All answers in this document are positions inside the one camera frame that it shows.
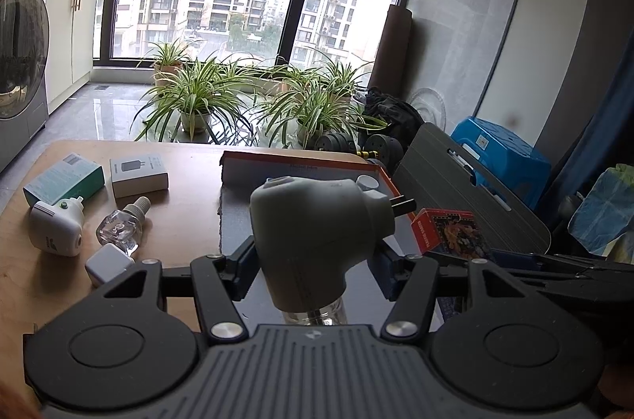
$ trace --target washing machine door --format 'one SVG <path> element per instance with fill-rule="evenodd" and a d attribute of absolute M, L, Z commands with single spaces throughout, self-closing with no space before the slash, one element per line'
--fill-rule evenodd
<path fill-rule="evenodd" d="M 0 120 L 18 115 L 31 102 L 47 55 L 44 0 L 0 0 Z"/>

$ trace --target washing machine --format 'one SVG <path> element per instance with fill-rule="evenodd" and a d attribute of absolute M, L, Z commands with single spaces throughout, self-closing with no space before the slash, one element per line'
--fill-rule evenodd
<path fill-rule="evenodd" d="M 0 172 L 48 119 L 46 0 L 0 0 Z"/>

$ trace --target black bag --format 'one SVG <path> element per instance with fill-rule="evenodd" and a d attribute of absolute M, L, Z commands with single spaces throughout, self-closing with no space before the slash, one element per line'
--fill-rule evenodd
<path fill-rule="evenodd" d="M 388 123 L 388 127 L 381 131 L 360 129 L 359 145 L 361 147 L 363 147 L 369 135 L 380 133 L 396 138 L 403 146 L 403 152 L 405 152 L 414 140 L 418 128 L 424 124 L 420 114 L 413 106 L 389 94 L 384 94 L 378 87 L 372 87 L 368 90 L 363 114 L 382 118 Z"/>

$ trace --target gray tile wall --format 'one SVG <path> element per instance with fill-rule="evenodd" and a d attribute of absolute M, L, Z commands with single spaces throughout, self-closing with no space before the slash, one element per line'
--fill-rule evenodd
<path fill-rule="evenodd" d="M 450 134 L 474 112 L 514 1 L 408 0 L 413 24 L 402 95 L 419 95 L 412 104 L 425 109 L 424 119 L 442 127 L 444 115 Z"/>

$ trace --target red box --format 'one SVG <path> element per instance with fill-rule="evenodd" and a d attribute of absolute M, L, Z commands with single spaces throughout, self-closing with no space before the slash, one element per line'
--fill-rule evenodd
<path fill-rule="evenodd" d="M 470 211 L 423 208 L 411 224 L 421 253 L 435 249 L 465 259 L 489 258 Z"/>

